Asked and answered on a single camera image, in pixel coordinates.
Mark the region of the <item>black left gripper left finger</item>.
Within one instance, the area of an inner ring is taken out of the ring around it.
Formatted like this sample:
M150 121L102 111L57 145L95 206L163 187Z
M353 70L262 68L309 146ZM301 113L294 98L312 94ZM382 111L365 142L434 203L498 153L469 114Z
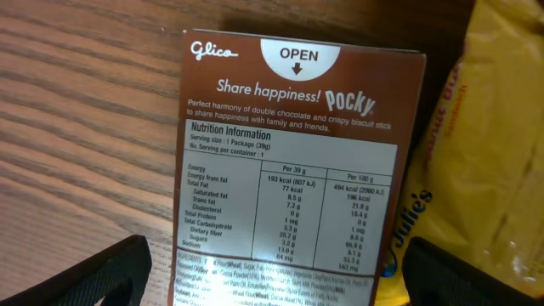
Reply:
M146 238L131 235L1 305L139 306L151 267Z

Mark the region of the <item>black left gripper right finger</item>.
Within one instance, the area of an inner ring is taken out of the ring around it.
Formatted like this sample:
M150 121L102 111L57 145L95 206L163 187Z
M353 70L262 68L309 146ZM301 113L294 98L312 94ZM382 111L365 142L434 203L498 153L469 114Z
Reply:
M402 262L412 306L543 306L530 297L421 237L413 238Z

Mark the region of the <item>brown Pocky box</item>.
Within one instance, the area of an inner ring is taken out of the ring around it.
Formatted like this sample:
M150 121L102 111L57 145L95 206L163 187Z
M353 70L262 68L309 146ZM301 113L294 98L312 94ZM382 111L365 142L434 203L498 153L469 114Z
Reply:
M182 37L171 305L372 305L425 54Z

